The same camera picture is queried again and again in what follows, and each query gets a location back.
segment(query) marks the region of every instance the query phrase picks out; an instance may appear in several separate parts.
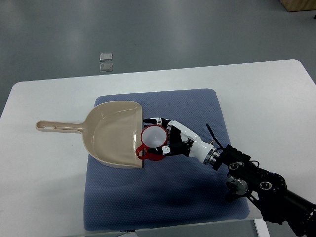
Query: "red cup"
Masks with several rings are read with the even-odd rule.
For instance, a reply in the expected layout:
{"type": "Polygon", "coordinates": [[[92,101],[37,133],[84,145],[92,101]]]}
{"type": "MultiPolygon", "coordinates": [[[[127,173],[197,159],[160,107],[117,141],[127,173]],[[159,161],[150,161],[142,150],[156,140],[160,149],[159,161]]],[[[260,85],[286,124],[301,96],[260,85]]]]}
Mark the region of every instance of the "red cup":
{"type": "Polygon", "coordinates": [[[140,135],[142,145],[136,149],[136,155],[139,159],[151,159],[154,161],[162,160],[165,156],[156,155],[153,153],[147,152],[148,148],[162,147],[167,145],[168,133],[164,127],[160,125],[149,125],[145,127],[140,135]]]}

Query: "blue cushion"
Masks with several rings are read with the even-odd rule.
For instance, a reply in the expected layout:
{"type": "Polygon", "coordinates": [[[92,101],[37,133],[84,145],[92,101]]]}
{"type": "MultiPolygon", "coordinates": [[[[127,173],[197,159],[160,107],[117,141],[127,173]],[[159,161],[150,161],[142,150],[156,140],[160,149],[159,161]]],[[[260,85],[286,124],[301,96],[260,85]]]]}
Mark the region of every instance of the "blue cushion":
{"type": "MultiPolygon", "coordinates": [[[[143,118],[177,120],[203,141],[211,136],[230,143],[215,91],[196,89],[109,95],[108,101],[131,100],[143,107],[143,118]]],[[[245,198],[225,200],[228,169],[218,171],[184,155],[161,161],[144,161],[142,169],[117,169],[89,156],[84,194],[84,226],[88,231],[134,230],[181,224],[244,219],[249,214],[245,198]]]]}

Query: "black cable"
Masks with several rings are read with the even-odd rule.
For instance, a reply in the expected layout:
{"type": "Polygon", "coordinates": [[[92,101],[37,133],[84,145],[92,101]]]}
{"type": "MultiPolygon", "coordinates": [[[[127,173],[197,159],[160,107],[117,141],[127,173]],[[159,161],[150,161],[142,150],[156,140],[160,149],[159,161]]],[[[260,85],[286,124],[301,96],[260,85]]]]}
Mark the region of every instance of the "black cable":
{"type": "Polygon", "coordinates": [[[251,162],[253,163],[253,162],[256,162],[258,165],[257,165],[257,167],[259,167],[259,165],[260,165],[260,163],[257,161],[257,160],[251,160],[251,162]]]}
{"type": "Polygon", "coordinates": [[[213,133],[211,127],[208,125],[208,123],[206,124],[206,127],[207,127],[208,131],[210,132],[210,134],[211,134],[212,138],[214,139],[214,141],[217,143],[217,145],[218,145],[221,149],[223,149],[224,147],[223,147],[223,146],[219,143],[219,141],[216,139],[216,137],[215,137],[215,135],[214,135],[214,133],[213,133]]]}

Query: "white robotic hand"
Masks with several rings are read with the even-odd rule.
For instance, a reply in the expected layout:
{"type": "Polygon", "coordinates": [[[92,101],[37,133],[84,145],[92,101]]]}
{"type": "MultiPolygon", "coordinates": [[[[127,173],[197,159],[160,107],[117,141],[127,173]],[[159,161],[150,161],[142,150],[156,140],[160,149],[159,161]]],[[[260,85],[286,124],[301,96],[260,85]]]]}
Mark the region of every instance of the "white robotic hand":
{"type": "Polygon", "coordinates": [[[202,141],[196,133],[178,121],[165,118],[147,118],[143,122],[161,125],[168,132],[168,145],[149,148],[149,153],[164,156],[184,154],[187,157],[195,157],[204,163],[216,151],[213,145],[202,141]]]}

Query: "beige dustpan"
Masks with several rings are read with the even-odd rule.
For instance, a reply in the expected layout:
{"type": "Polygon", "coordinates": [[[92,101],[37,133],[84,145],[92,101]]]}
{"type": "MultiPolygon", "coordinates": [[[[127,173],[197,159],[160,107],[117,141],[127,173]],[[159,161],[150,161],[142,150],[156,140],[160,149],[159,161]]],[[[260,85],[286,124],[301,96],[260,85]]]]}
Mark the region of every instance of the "beige dustpan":
{"type": "Polygon", "coordinates": [[[81,133],[86,150],[99,162],[115,168],[142,168],[135,150],[141,145],[142,107],[134,101],[100,104],[83,123],[39,121],[38,131],[81,133]]]}

